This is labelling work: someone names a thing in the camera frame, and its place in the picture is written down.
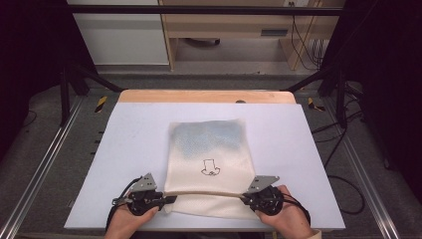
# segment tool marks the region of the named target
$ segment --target hand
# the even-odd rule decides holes
[[[285,185],[278,186],[277,188],[282,193],[291,195]],[[282,211],[275,216],[268,216],[258,210],[255,213],[263,223],[276,228],[285,238],[302,239],[312,237],[315,234],[301,208],[291,203],[284,202]]]
[[[149,209],[142,216],[134,216],[131,214],[127,205],[120,206],[114,213],[109,224],[105,239],[127,239],[144,223],[154,217],[158,207]]]

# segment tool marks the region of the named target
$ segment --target cloth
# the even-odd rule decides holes
[[[246,192],[255,177],[244,123],[239,119],[174,122],[170,126],[164,191]],[[258,219],[239,198],[180,195],[165,211]]]

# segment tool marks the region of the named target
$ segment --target white board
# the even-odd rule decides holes
[[[174,121],[242,119],[255,171],[278,175],[310,212],[312,228],[343,229],[302,106],[291,104],[117,103],[66,228],[106,227],[111,201],[135,178],[151,172],[163,190],[168,127]],[[192,216],[160,211],[142,230],[265,231],[259,220]]]

